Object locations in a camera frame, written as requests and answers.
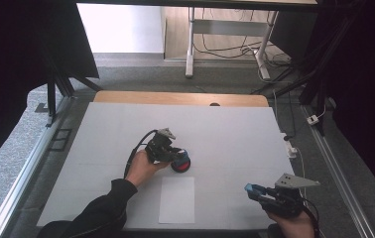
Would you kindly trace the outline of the wooden table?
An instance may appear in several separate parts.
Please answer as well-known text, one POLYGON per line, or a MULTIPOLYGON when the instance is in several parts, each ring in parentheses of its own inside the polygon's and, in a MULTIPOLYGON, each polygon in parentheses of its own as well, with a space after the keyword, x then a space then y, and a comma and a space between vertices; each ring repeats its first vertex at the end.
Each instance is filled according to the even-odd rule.
POLYGON ((268 107, 269 103, 262 95, 180 93, 148 91, 108 91, 96 93, 94 102, 162 104, 162 105, 205 105, 216 102, 220 106, 268 107))

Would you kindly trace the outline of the black curtain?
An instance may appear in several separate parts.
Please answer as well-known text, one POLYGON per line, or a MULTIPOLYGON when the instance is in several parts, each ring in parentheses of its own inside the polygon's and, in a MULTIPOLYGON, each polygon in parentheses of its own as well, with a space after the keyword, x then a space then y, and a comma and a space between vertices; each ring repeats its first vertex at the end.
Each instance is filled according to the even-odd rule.
POLYGON ((0 0, 0 148, 53 75, 98 77, 75 0, 0 0))
POLYGON ((375 0, 319 0, 329 8, 351 2, 356 18, 328 62, 333 120, 375 177, 375 0))

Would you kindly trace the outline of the white desk frame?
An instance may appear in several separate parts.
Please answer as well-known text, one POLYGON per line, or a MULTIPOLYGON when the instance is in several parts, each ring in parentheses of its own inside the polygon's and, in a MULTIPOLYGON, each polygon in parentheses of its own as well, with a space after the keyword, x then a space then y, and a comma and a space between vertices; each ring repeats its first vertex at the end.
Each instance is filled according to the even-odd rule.
POLYGON ((193 76, 193 37, 201 35, 218 36, 240 36, 240 37, 259 37, 261 45, 258 50, 252 50, 253 57, 258 64, 258 72, 263 80, 269 80, 270 74, 264 61, 264 54, 268 45, 270 36, 277 19, 278 11, 269 11, 265 22, 254 22, 253 20, 229 21, 229 20, 210 20, 197 19, 195 17, 195 8, 188 8, 188 44, 186 61, 186 78, 193 76))

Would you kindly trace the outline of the white paper sheet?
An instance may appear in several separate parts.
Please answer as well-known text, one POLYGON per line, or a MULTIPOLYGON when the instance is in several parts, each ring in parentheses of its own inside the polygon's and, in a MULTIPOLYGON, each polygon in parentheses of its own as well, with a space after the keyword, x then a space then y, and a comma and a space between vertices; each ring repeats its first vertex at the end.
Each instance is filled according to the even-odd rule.
POLYGON ((159 222, 194 223, 194 178, 163 178, 159 222))

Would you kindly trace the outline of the person's right hand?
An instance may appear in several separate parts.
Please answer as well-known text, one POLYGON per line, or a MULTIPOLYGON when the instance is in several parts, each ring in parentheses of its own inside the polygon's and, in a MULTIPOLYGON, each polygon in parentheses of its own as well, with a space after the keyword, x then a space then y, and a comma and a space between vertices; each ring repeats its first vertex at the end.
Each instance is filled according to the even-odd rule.
POLYGON ((294 218, 283 218, 271 212, 267 215, 280 226, 286 238, 314 238, 312 220, 304 212, 294 218))

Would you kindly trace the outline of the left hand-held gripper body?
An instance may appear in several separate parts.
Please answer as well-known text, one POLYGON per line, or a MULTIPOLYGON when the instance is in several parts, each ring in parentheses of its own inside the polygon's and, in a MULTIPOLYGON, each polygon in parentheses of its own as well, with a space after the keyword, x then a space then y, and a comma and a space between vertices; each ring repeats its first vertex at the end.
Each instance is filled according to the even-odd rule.
POLYGON ((180 148, 174 148, 171 143, 176 136, 169 128, 155 130, 154 137, 148 142, 145 151, 148 160, 154 162, 173 162, 179 157, 180 148))

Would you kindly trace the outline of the round red ink pad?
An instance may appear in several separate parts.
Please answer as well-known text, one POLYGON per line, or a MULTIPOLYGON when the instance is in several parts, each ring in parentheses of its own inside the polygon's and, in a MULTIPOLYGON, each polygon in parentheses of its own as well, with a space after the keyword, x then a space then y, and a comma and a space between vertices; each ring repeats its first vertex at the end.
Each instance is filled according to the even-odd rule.
POLYGON ((176 173, 185 173, 190 168, 190 158, 184 157, 171 163, 172 169, 176 173))

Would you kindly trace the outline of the white table mat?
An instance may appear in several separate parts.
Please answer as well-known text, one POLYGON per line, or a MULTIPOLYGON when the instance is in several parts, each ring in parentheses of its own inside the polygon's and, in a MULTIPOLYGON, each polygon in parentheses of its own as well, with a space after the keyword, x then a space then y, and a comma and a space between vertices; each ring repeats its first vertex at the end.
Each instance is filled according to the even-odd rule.
POLYGON ((270 219, 244 186, 271 186, 292 166, 270 107, 89 104, 61 173, 38 221, 73 220, 122 176, 140 139, 169 128, 191 166, 178 174, 157 172, 128 202, 128 230, 254 230, 270 219), (194 223, 163 224, 163 178, 194 178, 194 223))

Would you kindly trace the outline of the black metal stand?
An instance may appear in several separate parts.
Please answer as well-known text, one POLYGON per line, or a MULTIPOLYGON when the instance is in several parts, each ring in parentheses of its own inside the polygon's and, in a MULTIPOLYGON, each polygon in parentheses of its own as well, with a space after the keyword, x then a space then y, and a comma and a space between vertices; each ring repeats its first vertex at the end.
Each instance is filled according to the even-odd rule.
POLYGON ((326 35, 323 42, 320 43, 306 58, 306 60, 314 60, 312 63, 312 69, 288 86, 273 91, 269 96, 270 99, 275 100, 277 97, 304 85, 305 89, 299 96, 299 102, 301 105, 310 105, 313 100, 316 99, 316 108, 314 113, 317 118, 317 122, 315 122, 314 125, 322 135, 324 135, 323 115, 325 113, 328 65, 331 58, 337 51, 342 39, 349 30, 352 22, 352 17, 349 15, 343 15, 341 17, 341 21, 331 29, 330 33, 326 35))
POLYGON ((98 92, 101 87, 94 82, 90 81, 87 77, 77 75, 75 73, 67 72, 58 67, 54 59, 46 55, 46 62, 48 65, 48 127, 52 127, 57 119, 57 106, 56 106, 56 89, 60 90, 60 93, 65 97, 72 97, 74 88, 70 83, 72 78, 86 85, 88 88, 98 92))

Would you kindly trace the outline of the white power strip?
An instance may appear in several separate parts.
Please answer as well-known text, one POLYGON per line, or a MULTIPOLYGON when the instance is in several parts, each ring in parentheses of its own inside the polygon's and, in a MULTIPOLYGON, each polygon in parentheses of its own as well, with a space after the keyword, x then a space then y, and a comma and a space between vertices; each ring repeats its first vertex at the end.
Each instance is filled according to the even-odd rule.
POLYGON ((295 148, 291 142, 290 142, 290 139, 291 137, 288 136, 286 133, 282 133, 281 134, 281 137, 285 143, 285 147, 286 147, 286 152, 287 152, 287 155, 290 159, 294 159, 297 154, 298 154, 298 149, 295 148))

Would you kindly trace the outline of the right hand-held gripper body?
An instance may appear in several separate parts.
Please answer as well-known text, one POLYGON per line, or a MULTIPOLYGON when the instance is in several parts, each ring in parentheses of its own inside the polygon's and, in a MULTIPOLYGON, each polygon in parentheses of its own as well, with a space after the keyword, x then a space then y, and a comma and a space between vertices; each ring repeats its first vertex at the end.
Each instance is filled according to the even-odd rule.
POLYGON ((262 208, 283 218, 298 217, 305 210, 300 189, 318 185, 320 182, 316 180, 283 174, 274 187, 264 188, 262 208))

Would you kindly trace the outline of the aluminium floor rail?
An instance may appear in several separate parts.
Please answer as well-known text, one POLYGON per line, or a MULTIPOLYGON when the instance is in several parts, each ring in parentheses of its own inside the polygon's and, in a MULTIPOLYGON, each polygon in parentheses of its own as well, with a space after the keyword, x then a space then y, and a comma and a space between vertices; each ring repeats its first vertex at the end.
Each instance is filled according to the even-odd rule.
POLYGON ((361 238, 375 238, 375 232, 363 211, 363 208, 352 191, 342 168, 340 167, 332 149, 325 137, 318 131, 315 125, 308 124, 316 144, 323 156, 327 168, 335 182, 335 185, 342 197, 348 213, 361 238))
POLYGON ((72 104, 73 97, 64 97, 57 107, 58 115, 56 118, 49 117, 44 123, 38 140, 32 148, 29 156, 22 165, 20 172, 17 174, 14 182, 11 184, 8 193, 5 195, 0 205, 0 237, 5 232, 8 223, 13 216, 14 210, 18 207, 21 196, 25 193, 34 171, 48 149, 51 139, 54 137, 64 115, 72 104))

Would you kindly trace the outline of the person's left hand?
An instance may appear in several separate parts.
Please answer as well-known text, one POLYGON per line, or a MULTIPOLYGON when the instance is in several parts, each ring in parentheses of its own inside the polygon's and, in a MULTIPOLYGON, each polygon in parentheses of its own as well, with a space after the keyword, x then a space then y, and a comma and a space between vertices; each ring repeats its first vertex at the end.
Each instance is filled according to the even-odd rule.
POLYGON ((150 179, 157 171, 168 167, 169 163, 151 164, 145 150, 135 154, 125 179, 136 187, 150 179))

